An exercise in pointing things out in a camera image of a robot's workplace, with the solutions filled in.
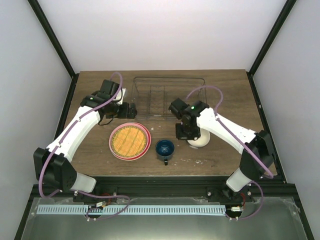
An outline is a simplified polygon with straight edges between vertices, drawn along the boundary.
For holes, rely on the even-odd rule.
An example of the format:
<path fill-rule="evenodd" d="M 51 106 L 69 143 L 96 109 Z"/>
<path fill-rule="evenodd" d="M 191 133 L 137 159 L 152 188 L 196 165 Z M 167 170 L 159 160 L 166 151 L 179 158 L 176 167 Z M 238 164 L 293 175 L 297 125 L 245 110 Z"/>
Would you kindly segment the black wire dish rack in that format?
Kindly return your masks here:
<path fill-rule="evenodd" d="M 206 85 L 201 77 L 136 76 L 132 81 L 131 102 L 135 103 L 137 120 L 175 119 L 169 106 L 176 98 L 185 100 L 198 87 Z"/>

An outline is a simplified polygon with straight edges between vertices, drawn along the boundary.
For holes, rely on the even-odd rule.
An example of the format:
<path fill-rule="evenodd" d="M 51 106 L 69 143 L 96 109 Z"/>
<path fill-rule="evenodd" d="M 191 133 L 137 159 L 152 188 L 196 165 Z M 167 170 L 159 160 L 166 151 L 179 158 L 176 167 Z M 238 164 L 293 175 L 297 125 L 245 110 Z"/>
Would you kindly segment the white bowl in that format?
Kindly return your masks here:
<path fill-rule="evenodd" d="M 188 144 L 192 148 L 202 148 L 205 147 L 211 139 L 211 134 L 208 130 L 205 130 L 203 128 L 200 129 L 200 137 L 197 140 L 187 140 Z"/>

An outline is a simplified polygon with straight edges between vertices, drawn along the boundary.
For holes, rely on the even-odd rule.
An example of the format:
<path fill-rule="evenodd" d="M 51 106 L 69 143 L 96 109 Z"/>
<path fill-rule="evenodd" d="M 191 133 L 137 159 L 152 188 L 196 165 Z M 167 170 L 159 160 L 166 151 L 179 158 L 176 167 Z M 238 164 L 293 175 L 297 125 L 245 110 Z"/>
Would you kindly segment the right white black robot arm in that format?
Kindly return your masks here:
<path fill-rule="evenodd" d="M 225 200 L 236 200 L 240 191 L 254 181 L 274 178 L 269 168 L 276 160 L 276 153 L 271 136 L 266 131 L 255 132 L 242 127 L 202 101 L 189 105 L 177 98 L 168 110 L 179 120 L 175 125 L 178 140 L 187 141 L 190 146 L 199 149 L 210 142 L 211 135 L 215 135 L 241 155 L 239 167 L 222 187 Z"/>

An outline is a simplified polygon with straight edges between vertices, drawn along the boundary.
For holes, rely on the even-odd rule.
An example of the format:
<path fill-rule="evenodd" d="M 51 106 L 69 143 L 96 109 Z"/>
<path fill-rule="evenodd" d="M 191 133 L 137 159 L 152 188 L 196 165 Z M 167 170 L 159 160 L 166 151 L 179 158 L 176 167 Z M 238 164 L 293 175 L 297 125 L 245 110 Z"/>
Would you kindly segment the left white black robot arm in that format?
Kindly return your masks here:
<path fill-rule="evenodd" d="M 89 201 L 97 202 L 102 189 L 96 179 L 77 172 L 72 166 L 73 157 L 92 128 L 103 119 L 134 119 L 135 104 L 125 102 L 127 89 L 121 83 L 105 79 L 99 90 L 84 97 L 80 106 L 62 133 L 46 148 L 37 148 L 33 154 L 39 193 L 43 184 L 56 192 L 84 192 Z"/>

